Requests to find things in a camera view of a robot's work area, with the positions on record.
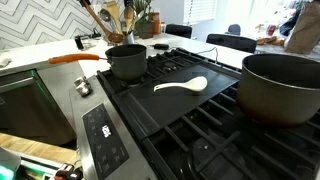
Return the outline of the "white plastic spoon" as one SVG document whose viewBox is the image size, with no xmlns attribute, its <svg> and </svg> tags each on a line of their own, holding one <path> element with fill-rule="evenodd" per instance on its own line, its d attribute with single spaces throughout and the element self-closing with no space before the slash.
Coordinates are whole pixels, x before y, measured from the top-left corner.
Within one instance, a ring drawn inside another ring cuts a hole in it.
<svg viewBox="0 0 320 180">
<path fill-rule="evenodd" d="M 170 87 L 181 87 L 191 91 L 200 92 L 203 91 L 208 85 L 208 81 L 204 76 L 198 76 L 190 79 L 187 82 L 179 83 L 179 82 L 171 82 L 171 83 L 163 83 L 156 85 L 153 90 L 157 91 L 164 88 Z"/>
</svg>

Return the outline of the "black cast iron griddle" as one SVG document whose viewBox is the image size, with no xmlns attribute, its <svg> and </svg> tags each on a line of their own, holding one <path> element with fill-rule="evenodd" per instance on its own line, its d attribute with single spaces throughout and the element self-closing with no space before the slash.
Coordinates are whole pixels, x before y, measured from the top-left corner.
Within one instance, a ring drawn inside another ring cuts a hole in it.
<svg viewBox="0 0 320 180">
<path fill-rule="evenodd" d="M 187 82 L 198 76 L 204 76 L 208 82 L 201 92 L 181 87 L 154 91 L 158 84 Z M 134 132 L 141 132 L 141 137 L 144 138 L 176 121 L 236 82 L 235 77 L 200 63 L 117 93 L 113 98 Z"/>
</svg>

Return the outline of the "wooden ladle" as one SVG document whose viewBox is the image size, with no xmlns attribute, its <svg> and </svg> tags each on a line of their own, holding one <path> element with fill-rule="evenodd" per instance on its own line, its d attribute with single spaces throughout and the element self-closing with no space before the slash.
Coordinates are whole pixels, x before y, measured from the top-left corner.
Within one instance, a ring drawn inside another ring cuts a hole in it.
<svg viewBox="0 0 320 180">
<path fill-rule="evenodd" d="M 96 15 L 96 13 L 93 11 L 93 9 L 90 7 L 91 3 L 89 0 L 78 0 L 82 7 L 84 7 L 88 13 L 92 16 L 92 18 L 96 21 L 98 26 L 102 29 L 103 33 L 105 34 L 105 37 L 107 40 L 111 43 L 121 43 L 123 41 L 124 36 L 121 34 L 110 32 L 101 22 L 99 17 Z"/>
</svg>

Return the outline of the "black chair left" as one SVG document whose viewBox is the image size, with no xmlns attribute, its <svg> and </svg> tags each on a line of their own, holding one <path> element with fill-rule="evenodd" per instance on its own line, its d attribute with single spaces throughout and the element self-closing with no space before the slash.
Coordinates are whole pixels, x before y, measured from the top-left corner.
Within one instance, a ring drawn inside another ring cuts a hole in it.
<svg viewBox="0 0 320 180">
<path fill-rule="evenodd" d="M 168 24 L 165 32 L 180 37 L 191 38 L 192 28 L 190 26 Z"/>
</svg>

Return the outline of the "stainless dishwasher front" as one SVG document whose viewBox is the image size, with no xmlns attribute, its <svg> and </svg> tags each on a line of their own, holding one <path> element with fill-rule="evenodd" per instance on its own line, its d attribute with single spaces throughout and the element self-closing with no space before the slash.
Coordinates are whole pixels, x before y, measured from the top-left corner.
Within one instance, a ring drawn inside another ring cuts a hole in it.
<svg viewBox="0 0 320 180">
<path fill-rule="evenodd" d="M 0 132 L 58 146 L 76 138 L 35 70 L 0 77 Z"/>
</svg>

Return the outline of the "metal utensil holder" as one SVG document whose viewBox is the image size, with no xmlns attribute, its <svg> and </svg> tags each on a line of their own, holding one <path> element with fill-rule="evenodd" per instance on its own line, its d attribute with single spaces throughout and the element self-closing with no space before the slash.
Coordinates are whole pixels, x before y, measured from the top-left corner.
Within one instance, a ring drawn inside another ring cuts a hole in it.
<svg viewBox="0 0 320 180">
<path fill-rule="evenodd" d="M 129 34 L 127 34 L 124 39 L 123 39 L 123 43 L 125 45 L 127 44 L 134 44 L 135 43 L 135 39 L 134 39 L 134 33 L 130 32 Z"/>
</svg>

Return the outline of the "black remote on counter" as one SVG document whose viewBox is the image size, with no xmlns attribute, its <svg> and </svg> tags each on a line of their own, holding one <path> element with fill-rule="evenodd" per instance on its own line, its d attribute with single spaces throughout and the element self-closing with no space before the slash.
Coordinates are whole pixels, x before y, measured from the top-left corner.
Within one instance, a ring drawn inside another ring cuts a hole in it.
<svg viewBox="0 0 320 180">
<path fill-rule="evenodd" d="M 151 45 L 151 47 L 153 47 L 154 49 L 157 49 L 157 50 L 168 50 L 169 49 L 169 45 L 168 44 L 156 43 L 156 44 Z"/>
</svg>

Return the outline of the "brown paper bag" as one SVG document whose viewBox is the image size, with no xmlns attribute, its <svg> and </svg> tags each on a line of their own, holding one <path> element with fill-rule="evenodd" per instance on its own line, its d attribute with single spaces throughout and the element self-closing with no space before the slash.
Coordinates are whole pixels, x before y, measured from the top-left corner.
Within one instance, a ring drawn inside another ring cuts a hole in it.
<svg viewBox="0 0 320 180">
<path fill-rule="evenodd" d="M 310 54 L 320 40 L 320 3 L 306 2 L 289 36 L 284 42 L 286 52 Z"/>
</svg>

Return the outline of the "silver stove knob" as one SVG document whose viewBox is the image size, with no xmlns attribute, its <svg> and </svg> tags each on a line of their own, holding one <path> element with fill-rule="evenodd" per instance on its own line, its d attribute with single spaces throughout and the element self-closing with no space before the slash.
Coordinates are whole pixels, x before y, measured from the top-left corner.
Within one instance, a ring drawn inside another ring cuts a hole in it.
<svg viewBox="0 0 320 180">
<path fill-rule="evenodd" d="M 79 77 L 74 81 L 76 85 L 76 91 L 82 96 L 85 97 L 89 95 L 92 91 L 91 85 L 85 77 Z"/>
</svg>

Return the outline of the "blue chair background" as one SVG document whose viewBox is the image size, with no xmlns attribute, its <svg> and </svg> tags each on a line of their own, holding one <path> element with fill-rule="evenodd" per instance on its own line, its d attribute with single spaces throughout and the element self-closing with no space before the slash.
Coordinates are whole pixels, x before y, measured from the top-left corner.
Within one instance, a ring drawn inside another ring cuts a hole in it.
<svg viewBox="0 0 320 180">
<path fill-rule="evenodd" d="M 232 35 L 240 35 L 241 34 L 241 27 L 239 24 L 231 24 L 228 27 L 228 32 Z"/>
</svg>

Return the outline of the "black stove control panel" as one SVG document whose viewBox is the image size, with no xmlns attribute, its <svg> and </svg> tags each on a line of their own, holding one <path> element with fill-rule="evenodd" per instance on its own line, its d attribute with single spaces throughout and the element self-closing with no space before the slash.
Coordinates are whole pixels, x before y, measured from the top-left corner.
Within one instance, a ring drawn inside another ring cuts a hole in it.
<svg viewBox="0 0 320 180">
<path fill-rule="evenodd" d="M 98 180 L 105 180 L 129 154 L 103 104 L 82 116 Z"/>
</svg>

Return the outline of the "black chair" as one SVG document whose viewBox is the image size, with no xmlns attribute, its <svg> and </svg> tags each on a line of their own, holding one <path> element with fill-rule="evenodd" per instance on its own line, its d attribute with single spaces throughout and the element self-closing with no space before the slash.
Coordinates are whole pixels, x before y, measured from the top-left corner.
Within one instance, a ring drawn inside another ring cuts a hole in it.
<svg viewBox="0 0 320 180">
<path fill-rule="evenodd" d="M 257 46 L 253 39 L 228 34 L 209 34 L 206 42 L 248 53 L 254 53 Z"/>
<path fill-rule="evenodd" d="M 165 32 L 180 37 L 191 38 L 192 28 L 190 26 L 168 24 Z"/>
</svg>

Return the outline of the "wooden spoon in holder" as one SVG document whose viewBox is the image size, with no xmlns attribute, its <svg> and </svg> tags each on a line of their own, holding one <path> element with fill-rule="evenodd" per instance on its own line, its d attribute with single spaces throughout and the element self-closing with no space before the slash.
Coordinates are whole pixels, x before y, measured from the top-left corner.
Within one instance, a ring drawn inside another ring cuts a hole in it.
<svg viewBox="0 0 320 180">
<path fill-rule="evenodd" d="M 131 6 L 128 6 L 124 9 L 124 19 L 125 19 L 125 23 L 126 23 L 126 33 L 129 33 L 133 21 L 134 21 L 134 9 Z"/>
</svg>

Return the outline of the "black chair right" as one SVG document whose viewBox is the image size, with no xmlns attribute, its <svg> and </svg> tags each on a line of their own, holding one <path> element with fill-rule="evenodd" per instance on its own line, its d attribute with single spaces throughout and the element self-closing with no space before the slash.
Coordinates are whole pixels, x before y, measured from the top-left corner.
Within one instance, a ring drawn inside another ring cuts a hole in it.
<svg viewBox="0 0 320 180">
<path fill-rule="evenodd" d="M 257 46 L 253 39 L 228 34 L 209 34 L 206 42 L 248 53 L 254 53 Z"/>
</svg>

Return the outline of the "orange bottle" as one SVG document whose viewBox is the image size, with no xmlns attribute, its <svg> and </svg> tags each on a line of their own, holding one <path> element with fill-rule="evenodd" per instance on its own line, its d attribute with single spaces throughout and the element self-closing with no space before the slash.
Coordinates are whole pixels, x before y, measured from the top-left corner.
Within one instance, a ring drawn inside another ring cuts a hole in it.
<svg viewBox="0 0 320 180">
<path fill-rule="evenodd" d="M 153 34 L 157 35 L 161 33 L 161 22 L 160 22 L 160 13 L 152 12 L 150 14 L 150 19 L 153 22 Z"/>
</svg>

